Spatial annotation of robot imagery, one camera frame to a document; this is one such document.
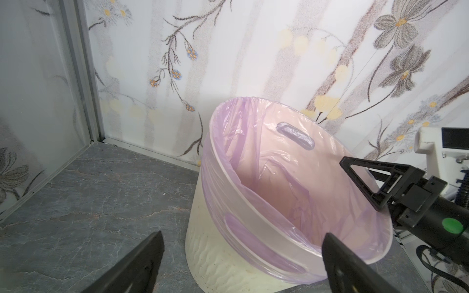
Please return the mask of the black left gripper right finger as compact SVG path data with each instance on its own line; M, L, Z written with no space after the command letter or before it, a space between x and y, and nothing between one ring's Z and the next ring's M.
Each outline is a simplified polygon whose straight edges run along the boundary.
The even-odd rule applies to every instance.
M332 233L327 233L323 240L322 258L333 293L396 293L398 291Z

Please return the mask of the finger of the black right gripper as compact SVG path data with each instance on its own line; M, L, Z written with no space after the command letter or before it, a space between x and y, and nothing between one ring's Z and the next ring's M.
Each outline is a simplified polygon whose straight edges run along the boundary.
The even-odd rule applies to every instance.
M411 165L348 156L341 159L340 166L377 211L398 201L425 175L425 171Z

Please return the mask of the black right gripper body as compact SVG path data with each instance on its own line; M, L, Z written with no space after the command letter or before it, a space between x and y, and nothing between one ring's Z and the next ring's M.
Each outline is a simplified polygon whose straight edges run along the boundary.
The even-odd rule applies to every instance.
M402 200L421 204L415 212L402 203L389 203L393 224L410 231L438 253L469 266L469 210L439 195L447 183L437 177L412 184Z

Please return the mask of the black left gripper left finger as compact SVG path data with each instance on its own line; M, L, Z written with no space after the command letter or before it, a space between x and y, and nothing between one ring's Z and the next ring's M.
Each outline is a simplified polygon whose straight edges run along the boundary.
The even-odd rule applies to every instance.
M164 251L162 232L154 232L83 291L151 293L155 288Z

